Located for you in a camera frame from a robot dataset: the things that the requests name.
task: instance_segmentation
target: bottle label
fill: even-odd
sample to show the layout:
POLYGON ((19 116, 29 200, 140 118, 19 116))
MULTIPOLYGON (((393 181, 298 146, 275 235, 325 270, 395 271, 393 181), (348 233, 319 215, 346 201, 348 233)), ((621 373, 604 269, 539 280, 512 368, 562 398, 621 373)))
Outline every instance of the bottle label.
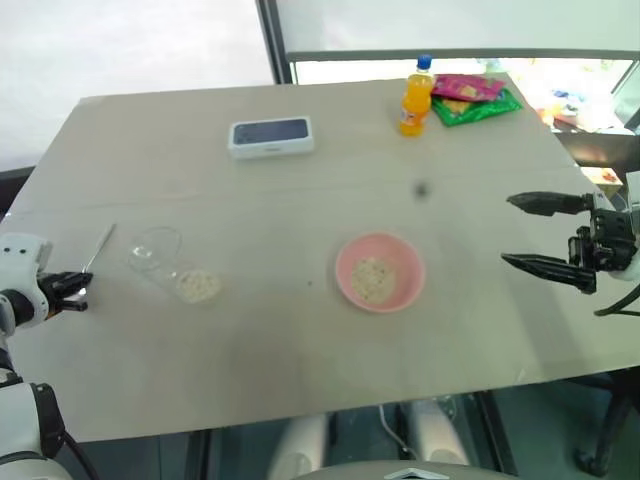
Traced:
POLYGON ((405 125, 410 125, 412 127, 424 125, 424 121, 426 118, 427 118, 427 112, 413 113, 413 112, 409 112, 405 108, 403 108, 402 111, 400 112, 400 121, 405 125))

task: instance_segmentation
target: pink bowl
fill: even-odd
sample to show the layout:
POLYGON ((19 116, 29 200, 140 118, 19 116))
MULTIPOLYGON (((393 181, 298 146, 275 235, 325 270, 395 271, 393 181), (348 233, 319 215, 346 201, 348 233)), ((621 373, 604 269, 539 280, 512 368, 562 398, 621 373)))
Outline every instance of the pink bowl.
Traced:
POLYGON ((389 233, 368 233, 345 245, 336 260, 336 279, 342 293, 355 305, 370 312, 397 312, 411 305, 424 286, 424 266, 416 249, 389 233), (351 286, 351 272, 360 260, 382 260, 396 273, 396 288, 380 305, 366 303, 351 286))

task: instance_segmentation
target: snack bag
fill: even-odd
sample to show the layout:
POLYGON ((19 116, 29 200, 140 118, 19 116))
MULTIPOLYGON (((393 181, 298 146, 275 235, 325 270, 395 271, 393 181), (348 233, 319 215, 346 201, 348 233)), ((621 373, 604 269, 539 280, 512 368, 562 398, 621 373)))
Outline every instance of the snack bag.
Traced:
POLYGON ((488 102, 495 100, 504 86, 504 82, 492 78, 444 74, 436 77, 432 93, 466 102, 488 102))
POLYGON ((433 110, 438 114, 442 123, 447 127, 462 123, 477 122, 483 118, 500 115, 501 113, 520 110, 518 103, 509 90, 503 88, 498 98, 493 102, 461 102, 443 97, 433 97, 433 110))

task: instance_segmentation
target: blue bottle cap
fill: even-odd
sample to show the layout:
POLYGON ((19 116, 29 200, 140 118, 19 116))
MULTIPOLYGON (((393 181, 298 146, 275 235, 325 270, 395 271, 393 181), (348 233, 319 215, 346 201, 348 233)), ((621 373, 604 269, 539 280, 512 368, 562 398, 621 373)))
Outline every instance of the blue bottle cap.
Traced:
POLYGON ((420 55, 418 57, 418 69, 429 70, 431 68, 431 55, 420 55))

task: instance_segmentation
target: floor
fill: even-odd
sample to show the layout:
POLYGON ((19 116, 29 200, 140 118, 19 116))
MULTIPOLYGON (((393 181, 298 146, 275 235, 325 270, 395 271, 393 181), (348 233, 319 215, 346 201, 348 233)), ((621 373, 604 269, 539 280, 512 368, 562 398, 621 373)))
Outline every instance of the floor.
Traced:
MULTIPOLYGON (((608 394, 566 382, 503 389, 496 392, 521 478, 538 480, 593 479, 575 469, 575 447, 591 449, 602 420, 608 394)), ((473 464, 487 466, 486 445, 474 435, 469 412, 470 396, 457 398, 455 425, 473 464)), ((393 426, 391 407, 387 416, 393 426)), ((375 408, 341 412, 338 442, 329 451, 331 465, 396 458, 396 445, 381 429, 375 408)), ((212 442, 210 478, 264 478, 283 422, 263 422, 222 429, 212 442)), ((187 434, 84 445, 103 480, 182 480, 187 434)), ((634 413, 616 443, 609 480, 639 478, 640 419, 634 413)), ((69 452, 58 460, 75 480, 85 480, 69 452)))

